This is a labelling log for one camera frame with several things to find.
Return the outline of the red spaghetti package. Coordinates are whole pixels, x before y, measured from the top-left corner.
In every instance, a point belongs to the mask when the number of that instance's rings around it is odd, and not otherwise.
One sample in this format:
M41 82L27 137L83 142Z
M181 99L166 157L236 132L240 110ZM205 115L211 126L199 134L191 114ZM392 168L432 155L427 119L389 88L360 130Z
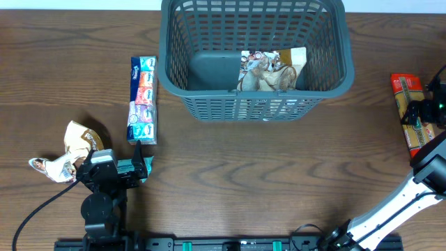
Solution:
M391 75L391 85L396 100L403 134L406 139L410 156L415 154L435 137L432 123L422 122L417 118L415 125L404 124L402 118L407 112L411 101L421 101L425 98L420 79L412 74L394 73Z

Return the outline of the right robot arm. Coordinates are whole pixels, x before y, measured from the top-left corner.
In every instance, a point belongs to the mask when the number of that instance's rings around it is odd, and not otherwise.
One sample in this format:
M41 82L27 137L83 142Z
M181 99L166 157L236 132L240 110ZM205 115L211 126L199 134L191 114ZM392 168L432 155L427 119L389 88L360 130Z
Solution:
M319 250L375 250L385 237L421 210L445 200L445 83L427 86L412 74L391 76L401 125L410 151L404 181L369 212L348 220L319 242Z

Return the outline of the snack bag with barcode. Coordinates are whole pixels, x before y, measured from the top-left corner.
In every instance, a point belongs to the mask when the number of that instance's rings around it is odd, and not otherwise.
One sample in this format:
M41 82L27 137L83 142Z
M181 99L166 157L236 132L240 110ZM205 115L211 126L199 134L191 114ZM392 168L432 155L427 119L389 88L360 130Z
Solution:
M297 80L307 63L307 48L294 47L272 53L272 70L266 78L268 85L275 91L296 90Z

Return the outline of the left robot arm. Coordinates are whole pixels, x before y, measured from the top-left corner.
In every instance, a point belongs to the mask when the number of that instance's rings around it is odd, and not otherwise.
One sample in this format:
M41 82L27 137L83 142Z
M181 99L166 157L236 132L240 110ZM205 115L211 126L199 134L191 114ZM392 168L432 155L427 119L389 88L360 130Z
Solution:
M81 206L86 230L83 250L131 251L146 248L137 232L125 229L127 190L139 187L140 180L148 177L140 142L135 146L130 163L133 168L120 173L111 149L90 150L78 168L76 180L92 192Z

